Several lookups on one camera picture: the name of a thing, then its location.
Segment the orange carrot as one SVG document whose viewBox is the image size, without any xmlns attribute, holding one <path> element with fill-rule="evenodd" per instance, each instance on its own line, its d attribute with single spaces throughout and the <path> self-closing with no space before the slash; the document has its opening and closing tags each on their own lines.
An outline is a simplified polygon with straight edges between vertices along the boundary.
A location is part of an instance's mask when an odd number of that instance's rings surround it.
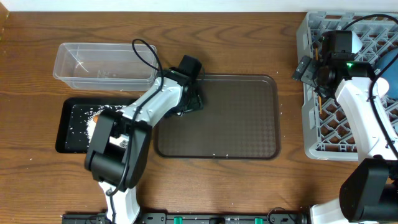
<svg viewBox="0 0 398 224">
<path fill-rule="evenodd" d="M 97 121 L 98 121 L 98 115 L 95 115 L 94 117 L 93 117 L 93 121 L 95 122 L 95 123 L 97 123 Z"/>
</svg>

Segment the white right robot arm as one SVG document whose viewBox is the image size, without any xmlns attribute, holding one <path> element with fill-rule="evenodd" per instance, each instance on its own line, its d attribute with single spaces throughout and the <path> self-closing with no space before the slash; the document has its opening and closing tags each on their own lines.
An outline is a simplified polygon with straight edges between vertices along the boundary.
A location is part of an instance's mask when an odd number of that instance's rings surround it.
<svg viewBox="0 0 398 224">
<path fill-rule="evenodd" d="M 361 47 L 353 31 L 326 32 L 320 60 L 302 57 L 292 76 L 341 106 L 358 153 L 338 198 L 310 207 L 309 223 L 397 221 L 397 134 L 381 102 L 389 84 L 370 63 L 354 61 Z"/>
</svg>

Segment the wooden chopstick with pattern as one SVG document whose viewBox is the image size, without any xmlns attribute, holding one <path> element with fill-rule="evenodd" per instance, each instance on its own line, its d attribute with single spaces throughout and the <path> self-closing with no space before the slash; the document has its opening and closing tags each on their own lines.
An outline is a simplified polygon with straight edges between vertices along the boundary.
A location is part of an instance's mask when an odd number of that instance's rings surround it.
<svg viewBox="0 0 398 224">
<path fill-rule="evenodd" d="M 319 53 L 318 53 L 318 47 L 315 47 L 315 60 L 319 60 Z M 322 98 L 318 94 L 318 109 L 319 109 L 319 114 L 322 115 Z"/>
</svg>

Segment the pile of white rice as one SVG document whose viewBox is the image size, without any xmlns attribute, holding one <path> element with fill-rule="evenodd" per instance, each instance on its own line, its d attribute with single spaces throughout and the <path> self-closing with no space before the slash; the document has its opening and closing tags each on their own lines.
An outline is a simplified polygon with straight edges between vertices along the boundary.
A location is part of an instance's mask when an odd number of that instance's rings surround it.
<svg viewBox="0 0 398 224">
<path fill-rule="evenodd" d="M 124 105 L 75 105 L 72 107 L 70 123 L 68 125 L 66 143 L 69 147 L 72 144 L 88 146 L 93 135 L 96 123 L 93 121 L 95 115 L 103 110 L 120 110 Z"/>
</svg>

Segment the light blue small bowl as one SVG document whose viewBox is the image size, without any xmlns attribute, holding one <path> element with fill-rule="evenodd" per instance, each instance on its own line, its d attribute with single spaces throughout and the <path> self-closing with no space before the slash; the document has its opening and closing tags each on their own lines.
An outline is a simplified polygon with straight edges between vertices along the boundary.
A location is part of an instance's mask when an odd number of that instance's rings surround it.
<svg viewBox="0 0 398 224">
<path fill-rule="evenodd" d="M 363 43 L 354 31 L 352 31 L 351 33 L 352 33 L 351 51 L 352 53 L 356 54 L 362 49 Z"/>
</svg>

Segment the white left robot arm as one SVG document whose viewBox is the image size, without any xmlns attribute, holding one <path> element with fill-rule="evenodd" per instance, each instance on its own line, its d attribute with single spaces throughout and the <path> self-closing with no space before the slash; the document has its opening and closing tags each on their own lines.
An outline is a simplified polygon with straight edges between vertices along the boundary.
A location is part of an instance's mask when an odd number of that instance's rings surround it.
<svg viewBox="0 0 398 224">
<path fill-rule="evenodd" d="M 179 66 L 160 70 L 152 87 L 120 110 L 103 110 L 85 157 L 85 169 L 106 197 L 110 223 L 134 223 L 141 211 L 136 185 L 146 168 L 152 130 L 164 117 L 200 110 L 201 62 L 184 55 Z"/>
</svg>

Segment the dark blue plate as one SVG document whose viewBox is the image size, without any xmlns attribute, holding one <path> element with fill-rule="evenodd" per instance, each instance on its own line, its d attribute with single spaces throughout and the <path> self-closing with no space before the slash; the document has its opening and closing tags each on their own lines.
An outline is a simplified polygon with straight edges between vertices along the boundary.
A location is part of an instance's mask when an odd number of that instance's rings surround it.
<svg viewBox="0 0 398 224">
<path fill-rule="evenodd" d="M 391 50 L 377 61 L 375 68 L 383 70 L 396 55 L 397 49 Z M 389 91 L 387 92 L 387 96 L 396 100 L 398 91 L 397 60 L 382 74 L 381 77 L 386 79 L 389 83 Z"/>
</svg>

